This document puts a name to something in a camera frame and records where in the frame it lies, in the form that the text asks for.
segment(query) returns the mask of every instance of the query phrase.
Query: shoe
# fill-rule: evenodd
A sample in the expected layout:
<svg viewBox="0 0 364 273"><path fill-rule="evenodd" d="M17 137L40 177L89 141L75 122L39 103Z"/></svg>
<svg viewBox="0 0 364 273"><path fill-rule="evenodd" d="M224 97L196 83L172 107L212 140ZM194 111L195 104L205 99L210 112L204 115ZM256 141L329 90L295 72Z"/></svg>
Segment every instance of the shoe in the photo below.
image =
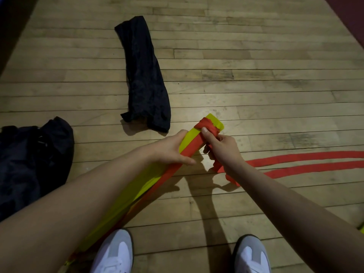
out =
<svg viewBox="0 0 364 273"><path fill-rule="evenodd" d="M235 273L271 273L271 265L263 243L256 236L239 238L233 252Z"/></svg>
<svg viewBox="0 0 364 273"><path fill-rule="evenodd" d="M90 273L130 273L133 265L133 243L125 229L114 231L102 243Z"/></svg>

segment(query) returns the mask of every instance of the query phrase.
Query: yellow fabric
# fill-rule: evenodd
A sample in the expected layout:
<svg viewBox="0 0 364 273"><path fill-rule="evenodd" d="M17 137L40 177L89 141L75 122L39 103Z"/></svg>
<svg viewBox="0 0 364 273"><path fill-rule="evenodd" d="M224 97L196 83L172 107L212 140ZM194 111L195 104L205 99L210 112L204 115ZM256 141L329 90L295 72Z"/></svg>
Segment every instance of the yellow fabric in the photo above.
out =
<svg viewBox="0 0 364 273"><path fill-rule="evenodd" d="M220 130L224 129L224 125L212 114L208 114L206 118L210 119L215 127ZM192 128L184 137L179 151L180 153L189 145L189 143L200 133L200 130ZM114 205L102 218L100 224L82 241L78 248L78 252L86 251L99 238L101 238L108 230L112 228L122 216L128 212L129 207L147 190L149 190L166 171L167 165L152 164L142 171L129 185L121 192Z"/></svg>

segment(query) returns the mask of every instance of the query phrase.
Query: person's left arm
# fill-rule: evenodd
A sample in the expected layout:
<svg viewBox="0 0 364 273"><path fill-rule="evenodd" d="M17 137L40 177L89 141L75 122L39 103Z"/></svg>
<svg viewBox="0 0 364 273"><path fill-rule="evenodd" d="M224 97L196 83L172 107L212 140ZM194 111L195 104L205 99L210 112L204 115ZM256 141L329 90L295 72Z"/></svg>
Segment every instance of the person's left arm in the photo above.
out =
<svg viewBox="0 0 364 273"><path fill-rule="evenodd" d="M186 133L181 130L102 164L2 221L2 271L56 272L121 191L148 165L195 164L178 152Z"/></svg>

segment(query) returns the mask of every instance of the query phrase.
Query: black fabric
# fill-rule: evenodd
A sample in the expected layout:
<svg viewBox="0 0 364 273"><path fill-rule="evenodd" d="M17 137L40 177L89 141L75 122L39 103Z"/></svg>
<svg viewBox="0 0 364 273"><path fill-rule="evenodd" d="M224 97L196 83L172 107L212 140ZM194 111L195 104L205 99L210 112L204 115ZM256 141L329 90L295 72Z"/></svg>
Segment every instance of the black fabric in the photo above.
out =
<svg viewBox="0 0 364 273"><path fill-rule="evenodd" d="M73 153L73 130L59 117L41 128L3 127L0 221L66 183Z"/></svg>
<svg viewBox="0 0 364 273"><path fill-rule="evenodd" d="M168 132L171 106L144 17L122 22L115 31L124 47L129 80L129 111L122 118L130 122L145 117L149 128Z"/></svg>

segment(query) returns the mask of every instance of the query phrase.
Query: hardwood floor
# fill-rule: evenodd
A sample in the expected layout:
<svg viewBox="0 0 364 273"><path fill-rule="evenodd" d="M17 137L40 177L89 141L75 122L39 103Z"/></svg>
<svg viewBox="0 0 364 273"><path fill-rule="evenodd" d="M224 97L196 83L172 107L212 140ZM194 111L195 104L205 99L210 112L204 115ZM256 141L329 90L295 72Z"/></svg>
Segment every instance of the hardwood floor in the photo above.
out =
<svg viewBox="0 0 364 273"><path fill-rule="evenodd" d="M128 89L113 28L136 15L148 23L169 93L170 134L213 113L246 160L364 150L364 50L324 0L39 0L0 77L0 125L68 121L69 180L163 137L120 123ZM242 188L213 174L201 151L194 158L126 225L134 273L224 272L247 233L262 239L272 272L311 272ZM356 226L363 174L278 181Z"/></svg>

